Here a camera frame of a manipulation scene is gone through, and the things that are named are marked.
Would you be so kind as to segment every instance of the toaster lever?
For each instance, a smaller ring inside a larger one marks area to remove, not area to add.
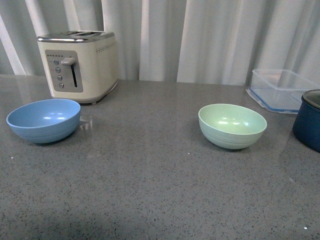
[[[62,65],[71,66],[76,62],[76,60],[73,57],[65,57],[62,61]]]

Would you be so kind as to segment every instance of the toaster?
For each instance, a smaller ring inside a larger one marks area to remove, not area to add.
[[[68,31],[37,37],[53,98],[95,104],[118,83],[115,34]]]

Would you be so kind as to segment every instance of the pot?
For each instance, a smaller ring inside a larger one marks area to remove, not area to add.
[[[303,144],[320,153],[320,90],[306,91],[292,131]]]

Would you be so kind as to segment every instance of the plastic food container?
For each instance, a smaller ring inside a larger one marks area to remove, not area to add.
[[[304,92],[320,89],[314,83],[293,71],[284,69],[255,69],[247,93],[271,112],[297,114]]]
[[[301,99],[292,132],[300,142],[320,153],[320,90],[307,91]]]

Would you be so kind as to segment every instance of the white curtain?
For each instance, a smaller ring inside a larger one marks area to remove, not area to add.
[[[320,84],[319,0],[1,0],[0,74],[43,75],[37,36],[115,33],[120,79],[248,85],[253,69]]]

